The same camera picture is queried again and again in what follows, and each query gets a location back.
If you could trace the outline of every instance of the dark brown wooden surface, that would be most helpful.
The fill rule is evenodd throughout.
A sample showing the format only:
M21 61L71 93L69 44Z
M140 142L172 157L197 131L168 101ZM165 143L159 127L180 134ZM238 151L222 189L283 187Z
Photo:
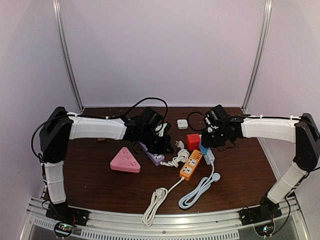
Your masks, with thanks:
M114 116L127 108L88 108L87 115ZM155 107L164 113L164 108ZM206 107L171 107L166 120L172 124L170 135L172 145L186 135L194 133L190 128L179 130L178 119L185 119L188 113ZM140 114L137 108L130 116ZM227 108L231 115L241 114L240 108ZM194 127L202 128L201 116L192 118ZM120 213L142 214L150 203L153 191L160 187L169 189L179 178L179 168L155 166L143 154L134 157L141 165L140 173L113 171L110 162L122 147L131 149L132 144L121 140L75 139L69 141L67 157L64 162L64 185L71 206ZM178 201L192 191L199 181L208 176L211 167L203 160L190 181L183 181L168 195L159 208L159 214L197 213L228 210L252 206L259 203L266 191L276 182L265 154L255 138L238 139L236 147L219 152L213 149L215 170L221 174L219 182L213 183L199 201L189 210L181 210ZM166 155L170 161L176 154Z

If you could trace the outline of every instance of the light purple wall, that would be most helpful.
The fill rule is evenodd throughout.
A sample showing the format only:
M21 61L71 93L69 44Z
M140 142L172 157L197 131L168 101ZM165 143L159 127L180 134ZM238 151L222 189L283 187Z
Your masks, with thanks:
M61 12L85 106L241 106L264 0L66 0Z
M248 110L272 116L311 113L320 127L320 1L273 1L272 6L269 35ZM276 140L266 143L283 174L295 146ZM296 190L314 240L320 236L319 183L320 171Z
M0 239L14 240L31 196L43 189L31 135L56 106L77 107L52 1L2 0L0 5Z

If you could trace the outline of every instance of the orange power strip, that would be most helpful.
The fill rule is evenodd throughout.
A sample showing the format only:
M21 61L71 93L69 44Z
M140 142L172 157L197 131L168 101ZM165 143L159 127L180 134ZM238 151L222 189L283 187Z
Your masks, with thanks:
M191 176L194 174L197 166L202 159L202 154L199 150L193 150L188 161L185 162L180 170L180 178L184 177L185 180L189 181Z

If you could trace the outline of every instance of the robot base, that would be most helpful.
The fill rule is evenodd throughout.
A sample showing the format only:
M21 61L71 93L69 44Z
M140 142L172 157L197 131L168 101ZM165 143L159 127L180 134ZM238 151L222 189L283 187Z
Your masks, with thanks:
M70 224L70 225L74 225L74 220L75 220L75 225L84 226L84 227L87 225L87 220L89 215L89 212L87 210L68 207L68 215L70 217L66 218L63 222L66 222L67 224ZM47 218L54 219L57 221L62 220L62 218L58 215L55 209L53 209L50 205L48 207L48 210L45 213L45 216Z
M249 224L261 223L264 221L269 221L271 219L271 214L261 214L261 206L244 208L239 211L242 226ZM273 218L278 218L282 216L282 212L279 208L272 210Z

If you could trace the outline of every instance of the coiled white cable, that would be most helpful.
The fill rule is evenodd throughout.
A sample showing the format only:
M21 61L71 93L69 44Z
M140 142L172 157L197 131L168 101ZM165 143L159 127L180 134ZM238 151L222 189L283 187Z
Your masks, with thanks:
M185 163L189 156L190 153L188 152L187 149L185 149L185 145L182 141L176 141L175 145L180 148L180 151L178 152L177 156L175 156L174 158L172 158L172 161L168 161L168 162L160 162L161 165L163 166L168 166L168 167L179 167L179 162Z
M179 207L182 209L188 209L191 208L201 197L201 195L207 191L211 183L217 182L220 180L221 176L219 173L215 173L215 165L213 161L211 162L212 165L212 172L209 177L205 176L202 178L202 180L199 182L198 186L191 192L189 192L187 195L183 196L179 200Z
M164 187L160 187L153 192L152 197L151 197L151 201L150 201L150 205L147 208L147 210L144 212L144 214L141 218L141 223L143 225L146 225L149 227L154 223L157 210L160 207L160 205L165 201L166 197L168 196L168 193L170 193L171 190L174 189L183 180L185 180L184 177L182 177L169 190Z

